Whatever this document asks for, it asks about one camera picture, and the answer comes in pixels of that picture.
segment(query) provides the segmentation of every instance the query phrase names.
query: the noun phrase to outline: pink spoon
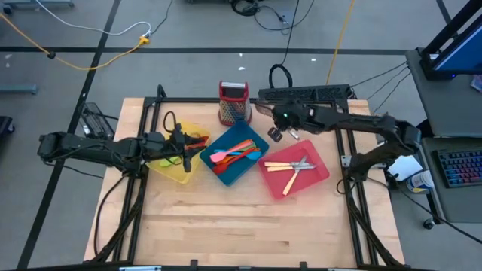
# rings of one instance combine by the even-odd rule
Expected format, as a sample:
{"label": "pink spoon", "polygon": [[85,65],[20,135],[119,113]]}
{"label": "pink spoon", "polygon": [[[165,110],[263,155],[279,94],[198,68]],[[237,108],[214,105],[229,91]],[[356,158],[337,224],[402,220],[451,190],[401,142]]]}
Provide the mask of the pink spoon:
{"label": "pink spoon", "polygon": [[222,151],[222,152],[218,152],[218,153],[215,153],[215,154],[211,154],[209,156],[209,158],[211,158],[211,161],[213,163],[217,163],[217,162],[223,160],[228,154],[230,154],[232,152],[235,152],[235,151],[239,151],[242,148],[245,148],[245,147],[251,145],[252,143],[253,143],[253,141],[251,139],[245,140],[244,142],[239,143],[238,145],[232,147],[231,149],[229,149],[227,151]]}

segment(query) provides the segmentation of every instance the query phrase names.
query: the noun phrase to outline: floor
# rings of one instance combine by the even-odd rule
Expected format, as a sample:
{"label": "floor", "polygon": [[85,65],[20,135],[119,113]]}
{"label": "floor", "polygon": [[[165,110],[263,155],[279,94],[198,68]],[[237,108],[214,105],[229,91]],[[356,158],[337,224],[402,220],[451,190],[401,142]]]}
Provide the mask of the floor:
{"label": "floor", "polygon": [[[169,1],[163,0],[83,0],[75,8],[53,11],[70,23],[125,29],[137,20],[157,25]],[[267,0],[288,18],[294,0]],[[454,16],[466,0],[364,0],[355,9],[346,30],[342,50],[331,75],[331,84],[355,84],[404,61],[404,50],[427,45],[446,23],[440,6]],[[332,53],[348,11],[350,0],[315,0],[309,16],[294,29],[285,66],[295,86],[325,83]],[[301,1],[304,14],[309,1]],[[145,31],[144,26],[122,36],[71,29],[39,9],[15,11],[12,21],[39,44],[52,47],[58,56],[81,66],[104,63],[129,49]],[[259,20],[270,27],[279,22],[269,11]],[[39,93],[2,95],[0,115],[15,119],[17,131],[0,155],[0,269],[15,269],[29,236],[35,216],[50,180],[52,168],[36,155],[38,137],[53,131],[76,132],[72,121],[79,96],[96,102],[106,114],[117,115],[125,97],[153,96],[162,84],[168,96],[217,96],[219,80],[248,81],[251,96],[268,87],[272,64],[281,61],[287,36],[260,28],[252,18],[235,14],[221,0],[197,0],[187,4],[174,0],[168,20],[141,52],[125,56],[108,68],[83,72],[65,67],[31,48],[6,23],[0,23],[0,82],[37,84]],[[399,78],[370,99],[374,110],[382,103]],[[358,97],[369,97],[391,76],[387,75],[355,88]],[[285,79],[275,74],[275,85]],[[378,112],[417,124],[425,119],[413,80],[409,76]],[[69,160],[75,166],[102,175],[105,168]],[[101,181],[63,170],[38,235],[28,267],[80,263],[90,232]],[[414,199],[427,204],[424,196]],[[482,247],[445,225],[427,231],[422,221],[428,216],[393,193],[392,204],[404,256],[411,266],[439,270],[475,270],[482,264]],[[482,237],[477,224],[458,224]]]}

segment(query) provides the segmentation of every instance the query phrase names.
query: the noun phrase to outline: yellow cable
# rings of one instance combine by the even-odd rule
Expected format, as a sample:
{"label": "yellow cable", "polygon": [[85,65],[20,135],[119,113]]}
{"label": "yellow cable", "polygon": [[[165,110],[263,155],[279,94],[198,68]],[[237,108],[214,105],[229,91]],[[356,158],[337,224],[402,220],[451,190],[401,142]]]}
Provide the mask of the yellow cable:
{"label": "yellow cable", "polygon": [[346,18],[345,18],[345,23],[343,23],[343,28],[341,29],[340,37],[338,38],[337,48],[334,50],[334,55],[333,55],[333,59],[331,60],[330,70],[328,71],[328,76],[326,78],[326,84],[330,83],[331,71],[333,70],[334,62],[338,55],[338,49],[340,49],[341,41],[343,40],[343,36],[345,35],[346,26],[348,25],[348,21],[350,16],[352,15],[354,6],[355,6],[355,0],[352,0],[352,4],[349,6],[348,14],[346,15]]}
{"label": "yellow cable", "polygon": [[[29,36],[27,36],[25,33],[23,33],[20,29],[18,29],[7,17],[5,17],[4,14],[0,13],[0,17],[2,17],[3,20],[5,20],[5,22],[7,22],[17,33],[21,34],[27,41],[29,41],[31,44],[35,45],[39,50],[41,50],[42,52],[46,53],[47,55],[50,54],[49,51],[47,51],[45,48],[43,48],[42,46],[40,46],[39,44],[37,44],[35,41],[33,41]],[[61,59],[60,57],[56,56],[55,59],[59,60],[60,62],[62,62],[63,64],[69,66],[69,67],[72,67],[74,69],[77,69],[77,70],[81,70],[81,71],[91,71],[91,70],[96,70],[96,69],[100,69],[100,68],[103,68],[103,67],[106,67],[107,65],[111,64],[112,62],[114,62],[116,59],[119,59],[120,57],[122,56],[125,56],[129,53],[132,53],[133,51],[137,50],[139,47],[141,47],[143,44],[148,44],[149,43],[149,39],[144,37],[144,36],[141,36],[139,38],[139,43],[132,49],[128,50],[127,52],[125,53],[121,53],[117,56],[115,56],[114,58],[112,58],[111,60],[109,60],[108,62],[104,63],[104,64],[101,64],[101,65],[98,65],[97,67],[90,67],[90,68],[83,68],[83,67],[79,67],[79,66],[76,66],[68,61],[65,61],[64,59]]]}

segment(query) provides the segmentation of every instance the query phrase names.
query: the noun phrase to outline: wooden table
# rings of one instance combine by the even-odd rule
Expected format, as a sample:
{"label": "wooden table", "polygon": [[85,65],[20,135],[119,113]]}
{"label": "wooden table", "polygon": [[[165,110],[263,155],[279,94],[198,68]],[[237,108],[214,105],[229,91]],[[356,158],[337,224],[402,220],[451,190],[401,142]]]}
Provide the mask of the wooden table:
{"label": "wooden table", "polygon": [[[136,136],[142,103],[143,99],[124,100],[115,140]],[[349,109],[355,114],[369,114],[366,101],[349,101]],[[218,104],[162,103],[157,131],[163,131],[162,117],[168,111],[174,111],[178,120],[189,120],[209,130],[213,140],[227,130],[216,116]],[[273,121],[259,114],[254,106],[250,126],[270,144],[268,153],[296,143],[290,135],[280,143],[270,139],[267,131]],[[356,267],[346,200],[335,189],[341,179],[335,134],[299,132],[299,136],[313,142],[331,176],[282,201],[271,198],[257,166],[232,187],[224,186],[203,163],[185,185],[151,171],[134,263],[186,266],[190,260],[198,259],[200,266],[296,267],[306,261],[309,267]],[[349,154],[344,131],[343,136],[345,152]],[[377,143],[374,134],[364,132],[355,132],[355,141],[362,153]],[[116,169],[106,170],[99,201],[120,176]],[[369,176],[384,181],[379,169],[372,169]],[[124,181],[103,207],[99,248],[117,229],[126,185]],[[364,186],[374,232],[395,259],[403,263],[388,190],[370,181]],[[93,257],[93,228],[86,260]],[[365,263],[369,263],[366,238],[358,228]],[[122,258],[126,257],[126,250],[124,246]]]}

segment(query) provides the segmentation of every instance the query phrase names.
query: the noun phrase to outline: blue spoon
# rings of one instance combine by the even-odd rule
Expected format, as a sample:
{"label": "blue spoon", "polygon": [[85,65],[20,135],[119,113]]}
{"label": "blue spoon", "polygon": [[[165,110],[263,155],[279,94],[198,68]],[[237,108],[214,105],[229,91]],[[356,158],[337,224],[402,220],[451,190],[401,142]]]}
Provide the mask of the blue spoon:
{"label": "blue spoon", "polygon": [[[225,150],[214,150],[214,152],[215,153],[225,152]],[[229,155],[240,155],[240,154],[242,154],[242,152],[236,151],[236,152],[230,153]],[[251,153],[246,155],[246,157],[248,157],[248,159],[250,159],[250,160],[258,160],[258,159],[261,158],[261,152],[260,151],[252,151]]]}

